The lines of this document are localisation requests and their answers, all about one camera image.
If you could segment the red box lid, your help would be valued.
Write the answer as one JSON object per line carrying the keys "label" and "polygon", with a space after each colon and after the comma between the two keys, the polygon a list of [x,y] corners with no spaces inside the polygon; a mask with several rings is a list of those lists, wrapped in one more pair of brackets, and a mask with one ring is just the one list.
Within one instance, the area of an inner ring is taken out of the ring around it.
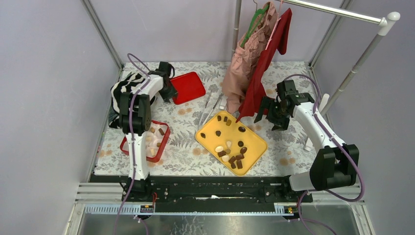
{"label": "red box lid", "polygon": [[174,77],[171,82],[178,92],[177,96],[173,97],[173,102],[176,105],[192,101],[206,94],[200,77],[194,71]]}

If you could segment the red box with liner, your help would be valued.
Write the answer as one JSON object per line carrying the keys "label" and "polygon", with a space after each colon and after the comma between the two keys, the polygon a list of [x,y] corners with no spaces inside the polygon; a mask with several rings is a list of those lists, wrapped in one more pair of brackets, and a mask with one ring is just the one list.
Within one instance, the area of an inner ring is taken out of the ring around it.
{"label": "red box with liner", "polygon": [[128,132],[119,148],[126,155],[130,155],[129,150],[133,148],[131,161],[136,164],[143,163],[144,160],[157,163],[161,159],[170,133],[168,124],[153,120],[146,132],[137,128],[133,128],[132,133]]}

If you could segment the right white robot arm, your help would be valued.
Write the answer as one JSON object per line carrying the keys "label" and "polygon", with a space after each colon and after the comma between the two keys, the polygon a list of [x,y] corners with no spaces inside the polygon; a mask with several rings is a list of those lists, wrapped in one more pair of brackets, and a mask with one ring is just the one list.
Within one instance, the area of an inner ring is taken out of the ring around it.
{"label": "right white robot arm", "polygon": [[309,93],[300,93],[293,80],[277,84],[277,98],[262,97],[255,122],[263,116],[273,130],[287,130],[290,119],[296,120],[311,140],[317,155],[308,172],[289,176],[281,187],[281,197],[288,202],[303,190],[327,190],[355,184],[359,150],[346,144],[323,119]]}

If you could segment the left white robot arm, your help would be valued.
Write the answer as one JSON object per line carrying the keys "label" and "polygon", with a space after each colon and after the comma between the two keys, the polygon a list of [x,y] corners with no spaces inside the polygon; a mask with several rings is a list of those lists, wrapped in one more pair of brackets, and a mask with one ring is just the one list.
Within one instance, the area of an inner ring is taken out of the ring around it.
{"label": "left white robot arm", "polygon": [[111,88],[113,109],[118,114],[115,126],[122,129],[128,142],[132,181],[144,181],[149,175],[145,138],[152,123],[151,100],[157,94],[168,103],[177,97],[171,82],[174,74],[170,63],[160,62],[146,76],[130,74]]}

